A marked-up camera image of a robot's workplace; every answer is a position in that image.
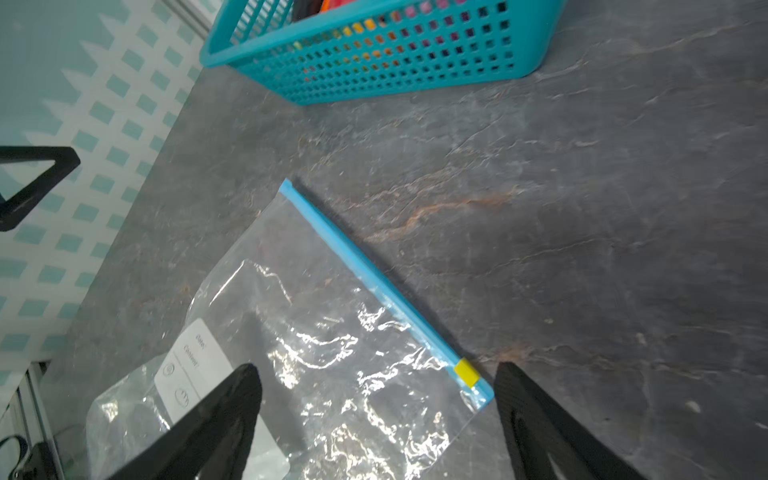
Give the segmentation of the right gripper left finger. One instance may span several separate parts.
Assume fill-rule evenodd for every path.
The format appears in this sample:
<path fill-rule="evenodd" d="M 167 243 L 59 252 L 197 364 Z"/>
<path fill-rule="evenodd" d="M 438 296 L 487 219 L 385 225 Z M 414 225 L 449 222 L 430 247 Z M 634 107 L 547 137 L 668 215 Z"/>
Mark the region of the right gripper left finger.
<path fill-rule="evenodd" d="M 262 403 L 257 368 L 238 366 L 168 433 L 114 479 L 234 479 L 244 476 Z"/>

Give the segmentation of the clear zip top bag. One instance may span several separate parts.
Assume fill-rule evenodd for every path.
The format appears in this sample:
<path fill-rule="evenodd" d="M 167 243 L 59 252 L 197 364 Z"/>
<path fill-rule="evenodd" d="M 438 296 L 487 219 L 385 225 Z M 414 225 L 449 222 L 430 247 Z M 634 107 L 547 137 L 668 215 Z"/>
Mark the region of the clear zip top bag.
<path fill-rule="evenodd" d="M 284 182 L 205 278 L 169 350 L 92 403 L 91 476 L 113 478 L 246 363 L 263 393 L 242 479 L 417 479 L 494 396 Z"/>

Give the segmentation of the teal plastic basket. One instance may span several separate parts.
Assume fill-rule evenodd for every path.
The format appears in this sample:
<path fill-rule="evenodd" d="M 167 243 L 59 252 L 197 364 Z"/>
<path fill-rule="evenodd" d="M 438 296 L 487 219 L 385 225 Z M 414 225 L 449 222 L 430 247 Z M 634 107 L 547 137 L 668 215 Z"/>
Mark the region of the teal plastic basket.
<path fill-rule="evenodd" d="M 311 105 L 522 78 L 563 1 L 227 1 L 201 51 Z"/>

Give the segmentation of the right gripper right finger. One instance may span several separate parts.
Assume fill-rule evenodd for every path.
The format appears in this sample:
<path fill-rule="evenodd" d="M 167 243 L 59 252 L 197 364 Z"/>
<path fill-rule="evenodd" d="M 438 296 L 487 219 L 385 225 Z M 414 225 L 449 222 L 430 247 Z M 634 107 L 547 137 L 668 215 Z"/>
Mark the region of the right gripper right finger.
<path fill-rule="evenodd" d="M 493 389 L 516 479 L 642 477 L 516 364 L 498 364 Z"/>

